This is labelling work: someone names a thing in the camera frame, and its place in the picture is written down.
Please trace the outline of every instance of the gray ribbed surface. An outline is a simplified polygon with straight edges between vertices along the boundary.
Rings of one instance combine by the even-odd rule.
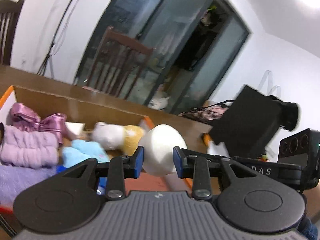
[[[61,235],[37,235],[24,230],[15,239],[300,240],[306,238],[295,231],[277,236],[244,233],[224,222],[211,204],[194,201],[185,192],[132,192],[124,200],[107,202],[91,223],[76,231]]]

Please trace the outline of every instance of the fluffy purple fabric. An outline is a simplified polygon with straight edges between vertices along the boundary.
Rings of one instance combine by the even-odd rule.
[[[56,174],[56,167],[38,170],[0,165],[0,205],[12,206],[20,192]]]
[[[0,159],[1,162],[21,167],[51,167],[58,164],[58,147],[53,133],[25,132],[6,125]]]

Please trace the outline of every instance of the camera lens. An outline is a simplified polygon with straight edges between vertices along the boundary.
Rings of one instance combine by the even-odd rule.
[[[308,141],[309,141],[308,135],[304,134],[304,135],[301,137],[301,141],[300,141],[300,146],[301,146],[302,149],[304,149],[305,147],[307,147]]]
[[[289,145],[289,150],[291,153],[294,153],[298,148],[298,139],[295,137],[291,140]]]
[[[284,142],[282,145],[281,145],[281,153],[282,154],[285,154],[285,152],[287,151],[288,149],[288,144],[286,142]]]

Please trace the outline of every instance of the black pole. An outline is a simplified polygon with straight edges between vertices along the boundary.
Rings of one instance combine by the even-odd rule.
[[[53,46],[55,45],[54,40],[55,40],[55,38],[56,38],[56,36],[57,36],[57,34],[58,34],[58,30],[59,30],[59,28],[60,28],[60,26],[61,26],[61,23],[62,23],[65,15],[66,15],[69,7],[70,7],[72,1],[73,1],[73,0],[70,0],[70,1],[69,1],[66,9],[65,9],[64,12],[63,12],[63,15],[62,15],[62,17],[61,17],[61,19],[60,19],[60,21],[59,21],[58,26],[57,26],[57,29],[56,29],[56,31],[55,31],[55,33],[54,33],[54,35],[53,35],[53,38],[52,38],[51,45],[50,45],[50,48],[49,48],[49,50],[48,50],[48,53],[47,53],[47,55],[45,56],[45,58],[44,58],[44,60],[43,60],[43,62],[42,62],[42,64],[41,64],[41,66],[40,66],[40,68],[39,68],[39,70],[38,70],[38,72],[37,72],[37,75],[44,76],[45,71],[46,71],[46,69],[47,69],[47,63],[48,63],[48,61],[49,61],[51,78],[54,79],[53,65],[52,65],[52,59],[51,59],[51,56],[52,56],[51,52],[52,52]]]

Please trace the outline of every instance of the light blue plush toy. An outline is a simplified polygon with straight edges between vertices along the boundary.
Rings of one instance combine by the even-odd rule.
[[[105,150],[97,142],[73,140],[71,147],[62,150],[63,166],[70,168],[86,159],[96,158],[98,163],[109,162],[110,159]]]

